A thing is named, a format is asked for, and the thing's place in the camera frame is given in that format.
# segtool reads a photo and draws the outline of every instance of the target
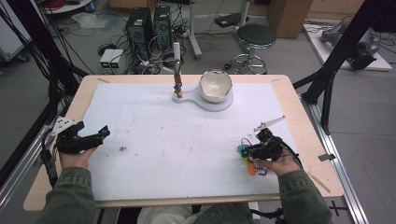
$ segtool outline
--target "bowl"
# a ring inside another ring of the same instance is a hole
[[[199,92],[204,99],[220,103],[229,98],[233,88],[231,78],[221,70],[205,72],[199,81]]]

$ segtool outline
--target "white board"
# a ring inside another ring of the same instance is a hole
[[[305,29],[319,29],[320,26],[317,25],[311,25],[311,24],[305,24],[304,25]],[[318,57],[320,58],[320,61],[322,63],[326,62],[326,60],[329,58],[330,53],[334,49],[331,43],[323,43],[320,41],[322,31],[319,31],[317,33],[313,32],[308,32],[308,38],[311,41],[312,46],[315,49],[315,52],[317,53]],[[390,71],[392,67],[379,55],[378,53],[375,53],[373,55],[374,58],[376,58],[376,61],[373,61],[370,63],[367,67],[365,67],[363,70],[371,70],[371,71]],[[341,68],[347,68],[347,69],[352,69],[352,66],[349,64],[349,62],[345,61],[343,65],[341,65]]]
[[[172,83],[97,87],[79,132],[111,131],[89,161],[96,201],[279,193],[274,174],[249,175],[236,151],[242,137],[258,143],[261,122],[283,116],[271,84],[234,83],[233,104],[221,112],[172,95]],[[270,130],[296,149],[285,120]]]

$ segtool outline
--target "stool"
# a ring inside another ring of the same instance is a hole
[[[276,35],[269,26],[246,24],[238,29],[238,41],[248,48],[248,53],[239,54],[224,65],[225,70],[233,67],[236,74],[267,74],[265,62],[254,55],[255,49],[268,49],[275,44]]]

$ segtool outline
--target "sleeve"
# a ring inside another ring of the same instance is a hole
[[[46,196],[46,205],[36,224],[93,223],[95,201],[90,171],[70,167],[62,170],[55,187]]]
[[[329,206],[305,171],[282,175],[278,181],[280,201],[288,223],[332,223]]]

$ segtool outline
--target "gray floor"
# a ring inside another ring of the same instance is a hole
[[[111,19],[114,27],[105,30],[81,30],[65,13],[59,20],[61,26],[73,31],[66,39],[83,61],[95,74],[101,74],[100,56],[97,49],[109,43],[113,35],[122,34],[124,21]],[[213,17],[197,19],[196,30],[207,30]],[[266,23],[265,18],[251,17],[252,22]],[[212,31],[224,32],[216,24]],[[242,52],[235,40],[235,34],[199,38],[204,54],[200,61],[193,59],[191,46],[187,48],[182,74],[202,74],[213,68],[222,68],[234,55]],[[385,49],[379,51],[389,63],[396,63],[396,55]],[[279,38],[270,49],[258,50],[257,54],[266,61],[268,74],[287,75],[292,82],[311,75],[321,67],[313,47],[305,34],[296,39]],[[83,63],[72,54],[74,63],[85,69]],[[27,133],[39,113],[47,103],[48,82],[39,73],[32,60],[29,63],[12,62],[0,68],[0,131],[1,156],[3,165],[14,148]],[[340,153],[349,178],[356,190],[364,212],[371,223],[395,223],[396,214],[396,71],[373,72],[340,69],[335,78],[330,116],[332,139]],[[303,93],[307,87],[297,90]],[[32,185],[38,168],[32,167],[28,176],[0,214],[0,223],[31,223],[37,214],[23,210],[22,204]],[[345,206],[343,198],[327,199],[339,207]],[[278,202],[260,203],[263,211],[274,211]],[[333,213],[333,223],[352,223],[348,211]]]

